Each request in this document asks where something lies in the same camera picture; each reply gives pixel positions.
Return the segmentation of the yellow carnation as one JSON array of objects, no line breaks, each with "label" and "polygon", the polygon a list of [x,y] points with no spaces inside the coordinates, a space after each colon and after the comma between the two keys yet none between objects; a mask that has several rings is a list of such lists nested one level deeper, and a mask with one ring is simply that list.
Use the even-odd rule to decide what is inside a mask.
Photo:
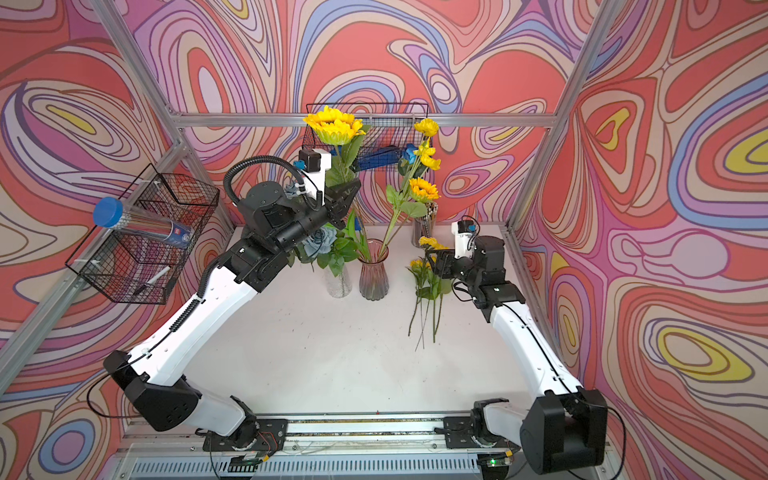
[{"label": "yellow carnation", "polygon": [[[421,258],[424,258],[428,262],[428,252],[430,250],[441,250],[441,249],[447,249],[445,245],[442,245],[436,238],[434,237],[422,237],[420,239],[420,247],[423,250],[423,256]],[[429,312],[432,313],[432,304],[430,300],[430,308]]]}]

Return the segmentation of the yellow tulip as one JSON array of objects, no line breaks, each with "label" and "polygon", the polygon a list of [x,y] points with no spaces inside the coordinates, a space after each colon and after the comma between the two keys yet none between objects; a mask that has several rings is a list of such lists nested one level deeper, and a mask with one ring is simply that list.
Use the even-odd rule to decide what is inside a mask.
[{"label": "yellow tulip", "polygon": [[431,267],[429,266],[429,263],[426,260],[422,261],[422,272],[421,272],[421,289],[425,289],[424,292],[421,293],[421,300],[422,300],[422,308],[421,308],[421,321],[420,321],[420,342],[422,348],[426,347],[426,327],[428,323],[428,315],[429,315],[429,308],[430,308],[430,298],[431,295],[431,276],[432,271]]}]

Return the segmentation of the tall sunflower bunch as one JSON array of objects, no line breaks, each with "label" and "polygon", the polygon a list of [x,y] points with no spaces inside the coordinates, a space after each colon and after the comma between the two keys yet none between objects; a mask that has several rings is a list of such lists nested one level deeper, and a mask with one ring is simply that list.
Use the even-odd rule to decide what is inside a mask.
[{"label": "tall sunflower bunch", "polygon": [[[369,129],[352,114],[345,114],[335,108],[324,106],[321,112],[308,114],[304,122],[315,133],[321,148],[332,156],[332,167],[326,172],[325,189],[350,182],[357,178],[352,170],[358,150]],[[344,265],[358,258],[360,240],[356,222],[359,218],[351,210],[352,219],[346,221],[344,229],[338,229],[337,239],[329,254],[320,255],[314,262],[320,268],[330,267],[341,270]]]}]

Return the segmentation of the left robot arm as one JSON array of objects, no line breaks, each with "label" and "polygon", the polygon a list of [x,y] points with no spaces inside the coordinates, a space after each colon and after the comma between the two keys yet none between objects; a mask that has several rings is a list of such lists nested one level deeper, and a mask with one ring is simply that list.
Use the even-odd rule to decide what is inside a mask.
[{"label": "left robot arm", "polygon": [[[184,371],[213,334],[287,266],[295,247],[327,224],[344,227],[360,181],[327,185],[332,156],[326,150],[303,149],[299,160],[301,167],[260,155],[229,169],[223,187],[246,221],[241,239],[205,268],[197,292],[151,337],[105,359],[109,377],[154,430],[194,426],[241,445],[256,436],[256,416],[241,400],[193,386]],[[274,181],[257,184],[244,197],[234,191],[237,174],[262,164],[287,170],[297,199],[288,199]]]}]

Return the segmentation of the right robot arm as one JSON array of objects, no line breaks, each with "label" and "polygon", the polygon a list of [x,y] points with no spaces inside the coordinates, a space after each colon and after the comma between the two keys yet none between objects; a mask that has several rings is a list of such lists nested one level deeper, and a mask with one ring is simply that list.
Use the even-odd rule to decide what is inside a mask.
[{"label": "right robot arm", "polygon": [[597,467],[605,458],[609,409],[554,353],[520,289],[508,281],[502,239],[454,232],[454,246],[435,254],[437,274],[466,285],[473,305],[513,354],[530,398],[480,400],[471,410],[470,439],[480,447],[519,447],[537,474]]}]

